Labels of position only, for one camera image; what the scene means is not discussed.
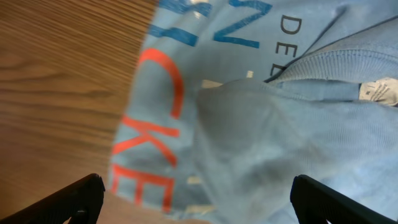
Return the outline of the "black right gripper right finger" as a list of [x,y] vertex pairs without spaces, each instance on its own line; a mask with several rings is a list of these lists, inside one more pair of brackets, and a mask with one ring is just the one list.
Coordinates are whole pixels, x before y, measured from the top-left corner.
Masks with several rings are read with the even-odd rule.
[[397,224],[307,175],[294,178],[290,202],[300,224]]

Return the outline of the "light blue printed t-shirt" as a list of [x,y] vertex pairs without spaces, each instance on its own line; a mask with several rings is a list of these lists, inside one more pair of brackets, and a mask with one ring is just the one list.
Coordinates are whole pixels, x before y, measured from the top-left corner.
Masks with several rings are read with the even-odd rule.
[[175,219],[296,223],[300,174],[397,219],[397,2],[160,1],[112,193]]

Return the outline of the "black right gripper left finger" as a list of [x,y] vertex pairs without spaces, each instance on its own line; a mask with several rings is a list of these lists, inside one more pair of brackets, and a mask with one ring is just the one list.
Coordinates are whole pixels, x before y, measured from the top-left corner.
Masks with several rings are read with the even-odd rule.
[[93,173],[1,219],[1,224],[96,224],[104,193],[101,176]]

